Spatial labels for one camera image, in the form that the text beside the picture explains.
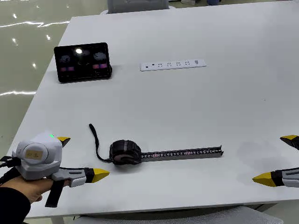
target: human hand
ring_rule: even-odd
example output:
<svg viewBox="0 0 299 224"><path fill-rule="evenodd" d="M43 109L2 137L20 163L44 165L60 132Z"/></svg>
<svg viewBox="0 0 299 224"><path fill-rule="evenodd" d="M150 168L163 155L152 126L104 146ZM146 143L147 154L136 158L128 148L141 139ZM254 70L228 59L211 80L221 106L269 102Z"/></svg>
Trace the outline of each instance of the human hand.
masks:
<svg viewBox="0 0 299 224"><path fill-rule="evenodd" d="M26 181L18 176L0 186L4 188L13 188L25 195L30 203L39 202L43 198L42 194L51 189L53 181L51 179L40 179L36 181ZM69 181L64 182L64 186L69 185Z"/></svg>

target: white table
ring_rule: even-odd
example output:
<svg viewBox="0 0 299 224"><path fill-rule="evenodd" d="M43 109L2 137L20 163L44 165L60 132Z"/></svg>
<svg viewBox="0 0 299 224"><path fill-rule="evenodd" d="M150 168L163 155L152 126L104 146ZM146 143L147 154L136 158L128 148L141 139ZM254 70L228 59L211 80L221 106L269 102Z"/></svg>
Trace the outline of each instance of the white table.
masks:
<svg viewBox="0 0 299 224"><path fill-rule="evenodd" d="M45 129L70 136L64 167L110 176L65 188L58 208L47 195L28 217L67 216L299 199L299 189L251 178L298 166L279 140L299 134L299 3L268 2L72 18L60 45L107 42L113 78L59 84L52 60L9 153ZM201 58L207 67L140 72L139 63ZM118 139L143 151L223 146L217 159L116 167L103 157Z"/></svg>

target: power socket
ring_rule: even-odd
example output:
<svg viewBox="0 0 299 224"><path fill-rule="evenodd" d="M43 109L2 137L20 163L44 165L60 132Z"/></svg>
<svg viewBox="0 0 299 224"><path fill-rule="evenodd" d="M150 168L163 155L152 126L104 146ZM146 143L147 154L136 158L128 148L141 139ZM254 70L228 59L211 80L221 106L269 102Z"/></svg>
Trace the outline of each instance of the power socket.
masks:
<svg viewBox="0 0 299 224"><path fill-rule="evenodd" d="M141 63L140 71L153 71L153 70L165 70L165 69L185 69L195 67L205 67L206 63L202 59L189 59L181 61L171 62L152 62L152 63Z"/></svg>

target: black tablet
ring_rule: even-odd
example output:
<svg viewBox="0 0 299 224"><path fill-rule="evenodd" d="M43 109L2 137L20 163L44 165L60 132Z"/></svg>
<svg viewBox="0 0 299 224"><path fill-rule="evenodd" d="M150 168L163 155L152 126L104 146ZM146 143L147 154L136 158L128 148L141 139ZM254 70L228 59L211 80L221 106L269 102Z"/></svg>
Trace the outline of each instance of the black tablet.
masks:
<svg viewBox="0 0 299 224"><path fill-rule="evenodd" d="M55 47L54 54L61 83L111 77L107 43Z"/></svg>

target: shiny floor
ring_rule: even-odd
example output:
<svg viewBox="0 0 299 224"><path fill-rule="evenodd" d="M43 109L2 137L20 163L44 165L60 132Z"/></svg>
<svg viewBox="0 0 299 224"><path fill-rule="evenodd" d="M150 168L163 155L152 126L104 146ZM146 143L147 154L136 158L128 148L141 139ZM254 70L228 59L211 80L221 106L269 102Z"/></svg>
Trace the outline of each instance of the shiny floor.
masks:
<svg viewBox="0 0 299 224"><path fill-rule="evenodd" d="M261 1L273 0L222 0L221 4ZM170 5L190 7L179 1ZM195 6L206 6L206 1ZM0 0L0 156L6 154L71 17L106 9L106 0ZM267 213L292 224L297 223L298 208L297 202L280 203ZM51 223L50 219L27 222Z"/></svg>

